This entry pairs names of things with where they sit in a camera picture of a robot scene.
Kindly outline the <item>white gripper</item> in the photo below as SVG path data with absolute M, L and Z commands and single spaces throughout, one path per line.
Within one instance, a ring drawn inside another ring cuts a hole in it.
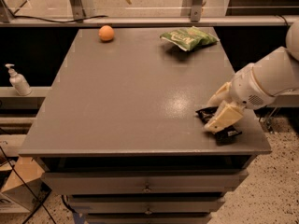
M 231 83 L 225 82 L 208 100 L 208 107 L 218 108 L 205 129 L 220 132 L 243 118 L 244 107 L 256 110 L 270 105 L 276 99 L 270 91 L 273 87 L 263 68 L 249 63 L 235 73 Z

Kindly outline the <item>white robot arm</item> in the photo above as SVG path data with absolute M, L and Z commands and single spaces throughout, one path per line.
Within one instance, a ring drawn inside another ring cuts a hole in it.
M 286 35 L 286 46 L 279 47 L 257 63 L 237 71 L 209 99 L 207 107 L 217 107 L 205 129 L 218 133 L 234 125 L 245 109 L 256 110 L 272 104 L 281 94 L 299 89 L 299 21 Z

